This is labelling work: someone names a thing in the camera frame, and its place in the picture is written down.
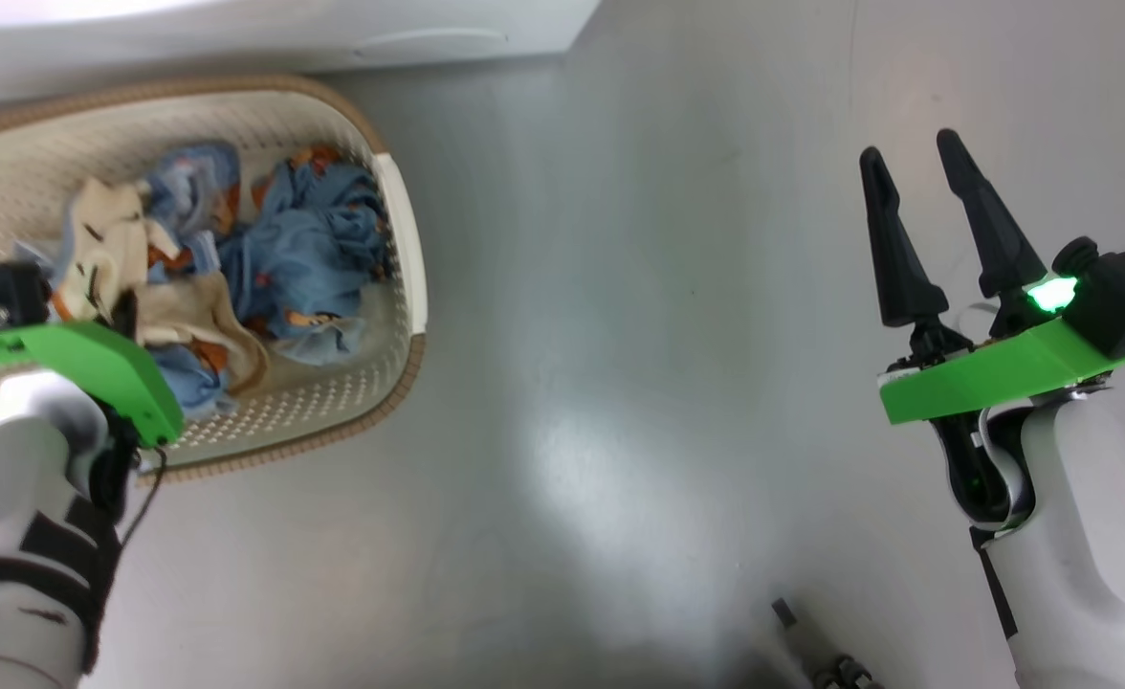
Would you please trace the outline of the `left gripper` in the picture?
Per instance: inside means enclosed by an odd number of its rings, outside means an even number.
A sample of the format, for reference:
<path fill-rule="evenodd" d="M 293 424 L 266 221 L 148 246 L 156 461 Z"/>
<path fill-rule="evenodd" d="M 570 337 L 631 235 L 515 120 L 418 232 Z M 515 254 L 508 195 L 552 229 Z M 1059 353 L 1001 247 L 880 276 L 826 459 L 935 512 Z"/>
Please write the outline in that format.
<path fill-rule="evenodd" d="M 135 339 L 138 298 L 122 292 L 111 310 L 112 331 Z M 0 453 L 98 453 L 108 424 L 94 399 L 55 372 L 20 372 L 0 378 Z"/>

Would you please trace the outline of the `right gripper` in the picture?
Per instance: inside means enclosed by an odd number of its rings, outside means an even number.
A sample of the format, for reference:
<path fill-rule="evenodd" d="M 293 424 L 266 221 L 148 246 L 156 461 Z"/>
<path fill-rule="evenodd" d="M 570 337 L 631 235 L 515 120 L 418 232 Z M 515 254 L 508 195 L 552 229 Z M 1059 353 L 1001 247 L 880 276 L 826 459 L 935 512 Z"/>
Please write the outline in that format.
<path fill-rule="evenodd" d="M 982 271 L 980 293 L 951 322 L 946 293 L 927 278 L 900 215 L 900 197 L 880 149 L 860 154 L 866 227 L 883 325 L 914 325 L 911 354 L 893 363 L 893 375 L 919 370 L 972 354 L 1058 317 L 1074 296 L 1076 278 L 1047 276 L 1026 239 L 955 129 L 939 129 L 936 145 L 952 193 L 964 207 Z"/>

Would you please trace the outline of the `beige garment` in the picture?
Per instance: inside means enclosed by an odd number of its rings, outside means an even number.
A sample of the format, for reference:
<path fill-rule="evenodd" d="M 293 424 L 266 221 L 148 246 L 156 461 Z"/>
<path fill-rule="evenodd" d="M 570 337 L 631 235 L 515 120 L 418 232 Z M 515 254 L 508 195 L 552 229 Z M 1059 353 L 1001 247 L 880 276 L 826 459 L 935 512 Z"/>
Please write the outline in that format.
<path fill-rule="evenodd" d="M 116 325 L 122 297 L 137 301 L 130 340 L 147 349 L 182 347 L 194 365 L 222 372 L 231 395 L 244 395 L 266 379 L 264 344 L 240 323 L 230 284 L 218 270 L 168 271 L 153 278 L 156 258 L 177 261 L 189 249 L 147 217 L 135 185 L 89 178 L 69 202 L 58 262 L 50 281 L 51 306 L 62 320 L 104 319 Z"/>

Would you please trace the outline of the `light blue printed garment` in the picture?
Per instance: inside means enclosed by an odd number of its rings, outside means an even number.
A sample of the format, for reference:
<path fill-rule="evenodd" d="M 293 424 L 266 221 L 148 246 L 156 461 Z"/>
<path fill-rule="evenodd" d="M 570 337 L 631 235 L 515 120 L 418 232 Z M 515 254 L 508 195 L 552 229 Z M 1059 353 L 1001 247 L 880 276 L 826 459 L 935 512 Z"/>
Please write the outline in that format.
<path fill-rule="evenodd" d="M 220 271 L 218 241 L 230 234 L 238 205 L 238 156 L 233 145 L 173 149 L 143 178 L 147 218 L 174 240 L 177 256 L 148 247 L 147 280 L 166 284 Z M 230 411 L 227 356 L 207 344 L 152 344 L 153 359 L 189 419 Z"/>

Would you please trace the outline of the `cream perforated laundry basket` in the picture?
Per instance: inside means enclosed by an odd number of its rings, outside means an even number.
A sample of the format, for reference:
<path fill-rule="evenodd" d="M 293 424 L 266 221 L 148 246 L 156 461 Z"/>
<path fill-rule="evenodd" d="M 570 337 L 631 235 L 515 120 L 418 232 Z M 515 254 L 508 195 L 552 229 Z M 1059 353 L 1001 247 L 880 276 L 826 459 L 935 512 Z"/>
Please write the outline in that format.
<path fill-rule="evenodd" d="M 393 270 L 364 289 L 353 361 L 306 367 L 274 356 L 234 414 L 186 427 L 168 451 L 170 481 L 253 468 L 362 433 L 408 396 L 426 354 L 426 262 L 400 169 L 362 111 L 309 78 L 181 78 L 0 111 L 0 262 L 17 240 L 58 235 L 61 211 L 86 176 L 122 182 L 171 147 L 212 140 L 238 149 L 244 184 L 312 144 L 366 165 L 387 211 Z"/>

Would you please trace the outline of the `white front-load washing machine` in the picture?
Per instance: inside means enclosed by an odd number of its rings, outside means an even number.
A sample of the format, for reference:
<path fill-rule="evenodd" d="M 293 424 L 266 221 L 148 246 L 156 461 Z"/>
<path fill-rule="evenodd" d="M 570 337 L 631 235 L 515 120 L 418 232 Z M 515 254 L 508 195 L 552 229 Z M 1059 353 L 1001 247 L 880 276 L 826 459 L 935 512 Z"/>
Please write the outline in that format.
<path fill-rule="evenodd" d="M 0 0 L 0 102 L 148 78 L 338 71 L 561 54 L 602 0 Z M 382 64 L 358 42 L 418 28 L 505 33 L 498 54 Z"/>

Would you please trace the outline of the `round white filter cover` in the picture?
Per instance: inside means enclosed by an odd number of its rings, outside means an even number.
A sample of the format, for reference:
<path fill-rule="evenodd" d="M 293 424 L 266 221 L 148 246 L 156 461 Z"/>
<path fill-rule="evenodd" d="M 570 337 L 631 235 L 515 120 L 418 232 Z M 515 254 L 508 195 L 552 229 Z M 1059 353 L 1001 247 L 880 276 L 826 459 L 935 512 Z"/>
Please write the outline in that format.
<path fill-rule="evenodd" d="M 507 35 L 489 28 L 418 28 L 384 33 L 358 42 L 353 56 L 382 64 L 482 59 L 498 54 L 507 45 Z"/>

